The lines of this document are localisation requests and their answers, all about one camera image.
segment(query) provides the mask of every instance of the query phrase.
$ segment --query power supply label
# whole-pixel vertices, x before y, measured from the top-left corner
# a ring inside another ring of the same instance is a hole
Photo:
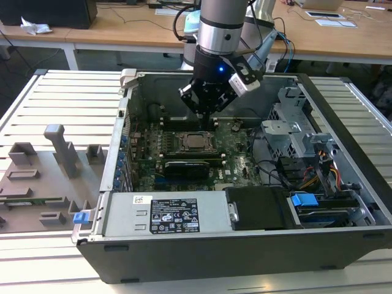
[[[152,234],[200,232],[196,199],[151,200]]]

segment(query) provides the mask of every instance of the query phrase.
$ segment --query wooden desk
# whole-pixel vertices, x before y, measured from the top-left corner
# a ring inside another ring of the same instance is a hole
[[[353,10],[364,10],[366,5],[365,2],[345,1],[343,6]],[[392,7],[391,4],[373,5]],[[5,26],[4,32],[16,46],[63,49],[72,70],[78,70],[76,49],[183,52],[183,44],[176,40],[171,31],[174,17],[155,15],[155,10],[148,9],[147,6],[110,7],[98,4],[97,18],[87,30],[53,28],[52,33],[31,36],[19,27]],[[277,0],[273,12],[274,17],[282,17],[285,20],[287,36],[296,46],[295,59],[392,64],[391,12],[366,9],[363,13],[369,13],[374,20],[355,17],[357,28],[334,28],[320,26],[315,21],[303,20],[295,13],[298,12],[310,20],[304,11],[298,6],[287,6]],[[342,7],[338,12],[345,16],[353,14],[350,9]],[[179,19],[179,29],[183,28],[184,19]],[[283,30],[280,20],[276,20],[276,26]],[[0,45],[7,45],[7,41],[1,36]],[[269,55],[270,62],[281,58],[284,50],[283,41],[275,42]]]
[[[364,10],[364,14],[368,13],[375,19],[354,17],[352,20],[357,24],[357,28],[320,26],[315,21],[303,20],[295,13],[298,12],[305,19],[311,20],[304,9],[287,6],[280,1],[276,1],[273,16],[284,19],[287,37],[296,47],[295,59],[392,64],[392,13],[386,10],[365,10],[367,5],[369,3],[344,1],[344,7],[338,10],[345,17],[353,15],[353,10]],[[392,8],[391,4],[374,6]],[[277,29],[283,31],[282,22],[275,22]],[[284,50],[283,41],[277,41],[271,53],[279,58]]]
[[[118,9],[112,6],[108,9],[98,5],[98,15],[92,26],[89,29],[72,29],[66,41],[183,48],[184,44],[177,40],[172,31],[173,19],[173,16],[156,15],[155,9],[148,6]],[[184,27],[184,20],[185,17],[179,18],[179,30]]]

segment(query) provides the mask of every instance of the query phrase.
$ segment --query black computer case side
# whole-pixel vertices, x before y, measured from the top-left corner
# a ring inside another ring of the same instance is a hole
[[[21,24],[21,17],[31,23],[88,29],[97,16],[94,0],[0,0],[0,20],[6,26]]]

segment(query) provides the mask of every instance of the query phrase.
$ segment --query blue latch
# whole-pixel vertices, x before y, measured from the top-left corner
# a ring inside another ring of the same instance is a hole
[[[88,224],[89,217],[90,217],[90,212],[88,212],[88,211],[83,211],[81,213],[75,213],[75,215],[73,216],[73,223],[86,225],[86,224]]]
[[[314,194],[311,193],[298,193],[291,197],[294,206],[318,206],[319,202],[317,201]]]

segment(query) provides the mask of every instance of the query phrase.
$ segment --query aluminum profile table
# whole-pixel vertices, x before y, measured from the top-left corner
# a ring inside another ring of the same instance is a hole
[[[108,147],[115,121],[119,72],[50,70],[35,75],[0,120],[0,172],[15,141],[51,149],[46,124],[64,124],[77,149]],[[392,184],[391,126],[352,85],[338,78],[312,78],[338,117]],[[315,120],[325,130],[321,119]],[[269,274],[194,281],[107,285],[70,240],[71,232],[0,235],[1,293],[392,293],[392,250],[371,252],[343,270]]]

